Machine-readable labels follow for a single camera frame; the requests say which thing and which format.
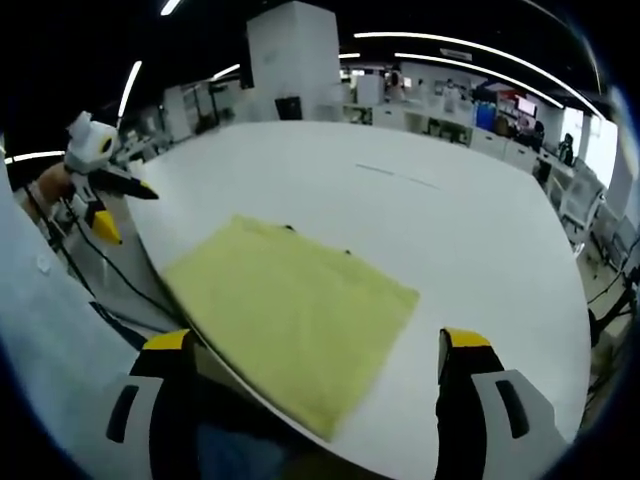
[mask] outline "monitor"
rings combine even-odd
[[[536,104],[526,98],[518,97],[517,108],[521,112],[531,115],[533,118],[536,116]]]

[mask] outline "person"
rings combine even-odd
[[[400,73],[400,66],[394,65],[389,78],[389,100],[392,102],[404,101],[404,80]]]
[[[558,146],[558,160],[569,167],[573,167],[573,137],[569,133],[565,134],[564,140]]]
[[[533,134],[531,139],[531,148],[534,152],[540,153],[542,143],[544,142],[544,124],[540,120],[536,120],[536,124],[533,127]]]
[[[418,80],[418,95],[422,104],[426,105],[429,97],[429,88],[423,79]]]
[[[447,83],[442,91],[444,97],[444,111],[447,113],[454,113],[456,109],[456,103],[460,100],[460,91],[453,83],[452,79],[448,79]]]

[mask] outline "ceiling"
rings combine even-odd
[[[238,63],[246,48],[247,19],[284,2],[183,0],[169,17],[159,15],[165,0],[99,5],[62,0],[39,6],[37,13],[28,1],[13,3],[5,16],[6,108],[0,123],[10,155],[63,149],[64,128],[81,110],[113,121],[136,60],[143,65],[128,111],[158,102],[167,87],[208,78]],[[592,64],[566,27],[522,0],[450,5],[396,0],[378,2],[386,6],[375,8],[370,0],[309,3],[336,13],[341,51],[360,52],[360,60],[393,61],[394,52],[441,56],[439,48],[447,46],[469,51],[477,65],[564,94],[535,72],[479,50],[427,40],[353,38],[367,31],[440,34],[507,51],[580,91],[598,91]]]

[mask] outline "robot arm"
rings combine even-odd
[[[82,112],[69,127],[71,137],[64,157],[71,176],[71,207],[100,238],[122,243],[113,216],[98,197],[96,189],[143,199],[157,199],[156,193],[128,172],[109,164],[118,142],[118,131],[111,125],[91,120]]]

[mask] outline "white wall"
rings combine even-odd
[[[631,220],[631,223],[638,227],[640,232],[640,179],[631,184],[625,215]]]
[[[388,70],[391,68],[391,65],[382,64],[382,63],[360,63],[354,62],[352,60],[343,61],[340,65],[342,70]]]
[[[625,158],[621,143],[618,142],[618,151],[613,168],[613,175],[611,177],[611,184],[607,191],[607,205],[617,217],[622,217],[626,213],[627,205],[631,200],[633,183],[634,179],[631,172],[631,165]]]
[[[580,143],[582,141],[582,122],[584,121],[584,113],[582,110],[575,108],[565,108],[562,112],[562,129],[560,131],[560,139],[564,140],[565,135],[569,134],[573,138],[573,155],[578,156]]]
[[[606,188],[610,187],[613,177],[617,146],[618,126],[609,120],[592,117],[584,161]]]
[[[587,158],[587,149],[589,147],[589,134],[591,133],[591,119],[593,117],[590,115],[584,115],[582,119],[582,133],[580,145],[576,152],[576,156],[581,159]]]
[[[174,142],[179,142],[191,136],[189,119],[184,105],[182,87],[172,87],[164,92],[164,112],[167,130]]]
[[[452,68],[438,67],[423,63],[402,62],[400,71],[404,77],[409,77],[413,86],[418,85],[418,80],[422,79],[427,84],[429,90],[433,89],[436,80],[447,81],[452,79],[455,83],[469,85],[471,88],[487,81],[487,77],[482,77],[465,70],[455,70]]]
[[[526,94],[526,99],[538,107],[536,120],[544,125],[544,143],[556,148],[561,140],[563,110],[549,105],[530,93]]]

